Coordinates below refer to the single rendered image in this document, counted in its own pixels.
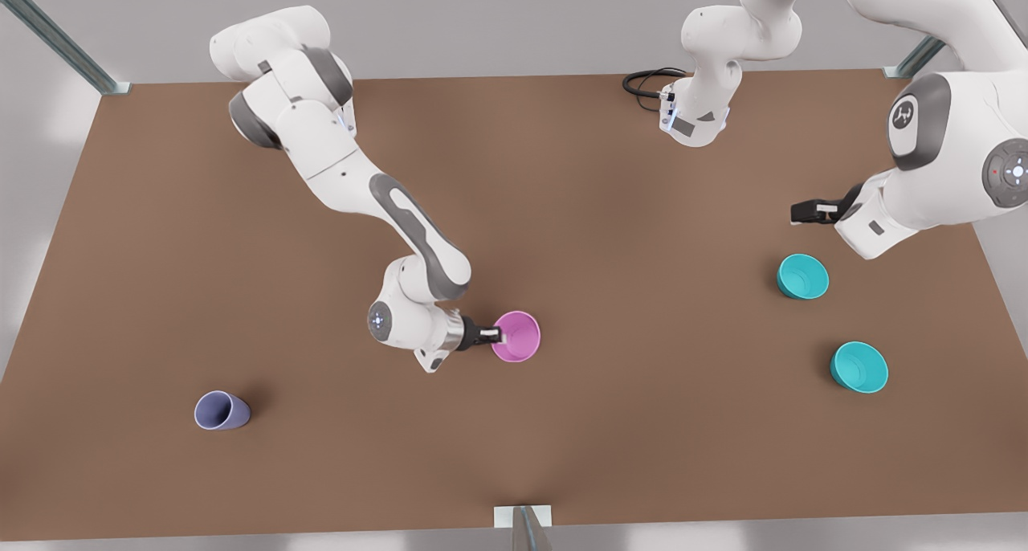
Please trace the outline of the teal bowl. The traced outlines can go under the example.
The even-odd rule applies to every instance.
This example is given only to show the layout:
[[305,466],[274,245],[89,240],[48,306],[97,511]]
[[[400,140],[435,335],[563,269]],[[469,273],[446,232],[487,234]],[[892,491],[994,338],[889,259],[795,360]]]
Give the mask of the teal bowl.
[[827,294],[830,276],[819,259],[796,252],[782,259],[776,270],[776,284],[786,297],[814,300]]
[[830,374],[835,382],[861,394],[883,390],[888,382],[888,364],[882,353],[861,341],[848,341],[834,351]]

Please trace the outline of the silver frame post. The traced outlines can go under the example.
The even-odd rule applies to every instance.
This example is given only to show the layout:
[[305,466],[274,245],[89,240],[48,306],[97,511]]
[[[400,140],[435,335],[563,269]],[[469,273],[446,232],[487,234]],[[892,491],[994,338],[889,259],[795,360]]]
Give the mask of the silver frame post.
[[132,83],[116,81],[33,0],[0,0],[42,43],[101,95],[126,95]]
[[511,529],[512,551],[553,551],[546,532],[553,525],[552,507],[495,506],[493,526]]
[[947,43],[937,39],[937,36],[925,36],[924,39],[909,54],[904,57],[894,67],[882,68],[886,79],[913,79],[919,71],[925,69],[929,62],[947,47]]

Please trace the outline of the lavender cup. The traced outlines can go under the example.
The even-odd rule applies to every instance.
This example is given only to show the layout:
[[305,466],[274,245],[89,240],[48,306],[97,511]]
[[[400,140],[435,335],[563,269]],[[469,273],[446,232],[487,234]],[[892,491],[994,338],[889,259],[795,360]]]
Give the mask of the lavender cup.
[[207,431],[238,429],[249,423],[251,409],[241,398],[223,390],[213,390],[194,406],[194,421]]

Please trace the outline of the pink bowl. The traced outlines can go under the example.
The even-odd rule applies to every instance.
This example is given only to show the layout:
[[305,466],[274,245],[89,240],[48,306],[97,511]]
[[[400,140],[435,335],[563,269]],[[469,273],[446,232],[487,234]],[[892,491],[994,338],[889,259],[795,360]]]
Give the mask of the pink bowl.
[[541,329],[529,313],[505,313],[495,321],[495,327],[502,334],[502,341],[493,343],[492,350],[501,361],[522,363],[540,347]]

